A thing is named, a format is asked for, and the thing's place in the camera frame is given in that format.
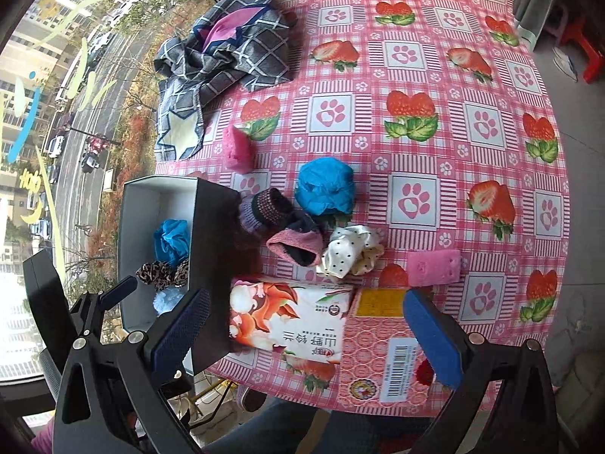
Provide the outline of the white polka dot scrunchie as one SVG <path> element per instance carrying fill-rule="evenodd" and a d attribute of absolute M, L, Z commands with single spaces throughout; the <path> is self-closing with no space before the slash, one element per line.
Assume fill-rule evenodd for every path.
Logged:
<path fill-rule="evenodd" d="M 333 282 L 373 271 L 385 253 L 379 233 L 366 225 L 338 227 L 329 239 L 316 273 Z"/>

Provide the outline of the pink navy sock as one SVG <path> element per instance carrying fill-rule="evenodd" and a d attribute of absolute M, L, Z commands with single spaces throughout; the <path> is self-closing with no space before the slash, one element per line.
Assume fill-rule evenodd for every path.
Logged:
<path fill-rule="evenodd" d="M 283 227 L 267 241 L 267 248 L 297 266 L 317 266 L 324 240 L 315 221 L 304 211 L 293 211 Z"/>

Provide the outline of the blue cloth ball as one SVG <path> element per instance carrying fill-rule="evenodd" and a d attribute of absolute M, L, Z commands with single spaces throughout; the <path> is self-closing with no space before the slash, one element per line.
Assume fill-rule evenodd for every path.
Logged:
<path fill-rule="evenodd" d="M 294 198 L 313 216 L 351 215 L 356 201 L 354 170 L 333 157 L 314 159 L 298 172 Z"/>

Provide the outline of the light blue fluffy scrunchie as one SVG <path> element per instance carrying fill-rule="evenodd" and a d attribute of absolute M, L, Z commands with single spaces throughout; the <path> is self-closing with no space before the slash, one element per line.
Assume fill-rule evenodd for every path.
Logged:
<path fill-rule="evenodd" d="M 153 299 L 153 308 L 158 316 L 169 313 L 176 307 L 185 296 L 186 290 L 167 287 L 156 293 Z"/>

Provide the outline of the blue cloth in box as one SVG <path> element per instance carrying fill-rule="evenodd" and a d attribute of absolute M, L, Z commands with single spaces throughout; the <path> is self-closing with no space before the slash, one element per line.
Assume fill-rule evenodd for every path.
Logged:
<path fill-rule="evenodd" d="M 185 219 L 166 219 L 154 231 L 154 255 L 160 263 L 167 263 L 173 269 L 189 258 L 190 230 Z"/>

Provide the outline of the pink patterned paper box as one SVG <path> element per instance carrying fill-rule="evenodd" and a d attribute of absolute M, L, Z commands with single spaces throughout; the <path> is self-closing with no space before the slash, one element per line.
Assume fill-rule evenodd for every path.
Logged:
<path fill-rule="evenodd" d="M 417 380 L 425 354 L 404 319 L 404 289 L 356 291 L 343 331 L 337 403 L 367 415 L 408 416 L 430 386 Z"/>

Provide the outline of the grey open storage box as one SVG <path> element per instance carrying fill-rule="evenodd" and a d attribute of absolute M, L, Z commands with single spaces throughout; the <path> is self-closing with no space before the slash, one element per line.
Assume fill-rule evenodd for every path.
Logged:
<path fill-rule="evenodd" d="M 124 185 L 117 244 L 117 276 L 133 276 L 156 259 L 154 232 L 168 219 L 190 233 L 186 288 L 208 298 L 209 316 L 188 344 L 192 372 L 200 373 L 231 351 L 229 293 L 237 262 L 234 234 L 240 194 L 199 177 L 154 175 Z"/>

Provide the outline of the pink rectangular sponge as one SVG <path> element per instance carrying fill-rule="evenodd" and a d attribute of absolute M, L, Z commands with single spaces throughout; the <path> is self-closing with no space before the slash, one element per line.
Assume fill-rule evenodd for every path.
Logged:
<path fill-rule="evenodd" d="M 458 249 L 410 252 L 406 272 L 411 287 L 456 283 L 461 278 L 461 252 Z"/>

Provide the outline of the blue jeans leg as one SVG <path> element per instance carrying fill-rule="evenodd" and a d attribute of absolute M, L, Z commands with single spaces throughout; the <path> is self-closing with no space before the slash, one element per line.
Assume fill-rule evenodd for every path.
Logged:
<path fill-rule="evenodd" d="M 294 453 L 318 410 L 272 400 L 265 411 L 205 446 L 204 453 Z M 374 416 L 333 411 L 315 445 L 316 453 L 377 453 L 386 440 L 422 435 L 430 417 Z"/>

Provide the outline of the purple striped sock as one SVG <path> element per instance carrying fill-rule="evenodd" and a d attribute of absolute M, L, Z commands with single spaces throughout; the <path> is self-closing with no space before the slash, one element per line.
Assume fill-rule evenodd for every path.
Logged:
<path fill-rule="evenodd" d="M 293 211 L 293 205 L 278 189 L 269 188 L 242 199 L 239 222 L 248 234 L 262 235 L 275 230 Z"/>

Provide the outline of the tissue pack orange flowers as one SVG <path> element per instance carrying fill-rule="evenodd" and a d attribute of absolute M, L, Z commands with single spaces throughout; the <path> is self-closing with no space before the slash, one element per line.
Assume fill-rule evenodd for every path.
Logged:
<path fill-rule="evenodd" d="M 229 297 L 230 337 L 258 350 L 336 365 L 353 296 L 351 285 L 236 280 Z"/>

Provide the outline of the pink sponge small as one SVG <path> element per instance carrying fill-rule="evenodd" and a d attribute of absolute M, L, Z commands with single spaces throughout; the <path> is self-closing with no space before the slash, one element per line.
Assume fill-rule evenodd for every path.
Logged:
<path fill-rule="evenodd" d="M 254 145 L 249 136 L 235 126 L 223 133 L 223 166 L 230 171 L 247 174 L 254 169 Z"/>

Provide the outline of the grey checked blanket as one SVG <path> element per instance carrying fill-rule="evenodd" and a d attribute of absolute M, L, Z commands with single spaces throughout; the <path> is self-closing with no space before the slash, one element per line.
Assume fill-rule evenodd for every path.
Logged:
<path fill-rule="evenodd" d="M 188 37 L 164 41 L 155 58 L 158 161 L 187 160 L 203 146 L 204 109 L 232 86 L 255 92 L 291 80 L 290 24 L 276 0 L 219 0 Z"/>

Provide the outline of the pink strawberry tablecloth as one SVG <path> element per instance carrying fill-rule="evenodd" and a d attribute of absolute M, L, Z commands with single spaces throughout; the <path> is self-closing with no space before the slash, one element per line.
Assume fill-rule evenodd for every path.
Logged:
<path fill-rule="evenodd" d="M 291 196 L 301 167 L 354 170 L 354 224 L 385 253 L 359 287 L 399 283 L 410 252 L 458 249 L 438 308 L 468 333 L 545 342 L 563 281 L 569 185 L 545 84 L 513 27 L 513 0 L 277 0 L 297 17 L 290 82 L 234 87 L 206 110 L 199 153 L 158 171 L 204 172 L 246 195 Z M 229 126 L 254 145 L 223 166 Z"/>

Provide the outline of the red plastic stool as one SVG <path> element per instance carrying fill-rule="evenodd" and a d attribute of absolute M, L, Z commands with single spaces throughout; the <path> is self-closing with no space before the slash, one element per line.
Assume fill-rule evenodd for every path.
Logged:
<path fill-rule="evenodd" d="M 595 82 L 604 72 L 604 51 L 596 38 L 589 37 L 584 13 L 575 17 L 565 26 L 560 43 L 575 43 L 585 53 L 588 61 L 582 72 L 582 78 L 587 84 Z"/>

